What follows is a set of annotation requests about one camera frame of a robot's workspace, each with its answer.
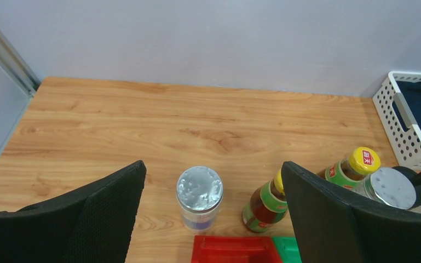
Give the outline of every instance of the red plastic bin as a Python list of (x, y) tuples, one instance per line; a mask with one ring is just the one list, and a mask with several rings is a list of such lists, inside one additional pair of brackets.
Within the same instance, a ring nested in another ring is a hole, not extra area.
[(195, 236), (191, 263), (282, 263), (271, 237)]

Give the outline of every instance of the round silver lid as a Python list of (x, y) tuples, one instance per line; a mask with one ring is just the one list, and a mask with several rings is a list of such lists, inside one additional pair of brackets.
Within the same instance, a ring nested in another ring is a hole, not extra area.
[(385, 204), (395, 208), (409, 209), (415, 204), (415, 187), (401, 172), (382, 167), (370, 175), (376, 196)]
[(220, 176), (205, 166), (195, 166), (181, 174), (176, 184), (180, 203), (191, 210), (203, 211), (214, 207), (223, 196)]

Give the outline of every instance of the gray handle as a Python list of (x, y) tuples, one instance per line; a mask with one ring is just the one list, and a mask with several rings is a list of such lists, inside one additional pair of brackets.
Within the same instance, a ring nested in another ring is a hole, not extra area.
[(408, 107), (405, 98), (403, 97), (402, 93), (396, 93), (393, 96), (394, 102), (396, 103), (397, 109), (400, 112), (400, 116), (402, 116), (403, 123), (407, 128), (410, 128), (411, 125), (417, 124), (417, 120), (412, 114), (412, 111)]

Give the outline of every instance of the wooden table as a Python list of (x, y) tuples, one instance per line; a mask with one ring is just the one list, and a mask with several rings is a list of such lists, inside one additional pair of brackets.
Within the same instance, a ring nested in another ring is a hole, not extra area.
[[(252, 236), (241, 209), (283, 161), (318, 171), (362, 145), (397, 164), (370, 98), (51, 77), (0, 157), (0, 211), (142, 159), (146, 186), (126, 261), (189, 262), (193, 234), (175, 198), (184, 170), (205, 165), (222, 178), (210, 235)], [(289, 217), (264, 235), (293, 236)]]

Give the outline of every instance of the white plastic basket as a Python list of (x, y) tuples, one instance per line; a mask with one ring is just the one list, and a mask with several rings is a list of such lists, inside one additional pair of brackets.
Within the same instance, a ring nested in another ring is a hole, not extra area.
[[(421, 73), (389, 72), (387, 79), (373, 96), (373, 103), (399, 165), (421, 170), (421, 130), (396, 81), (420, 82)], [(394, 112), (393, 102), (396, 103), (408, 131), (403, 130)]]

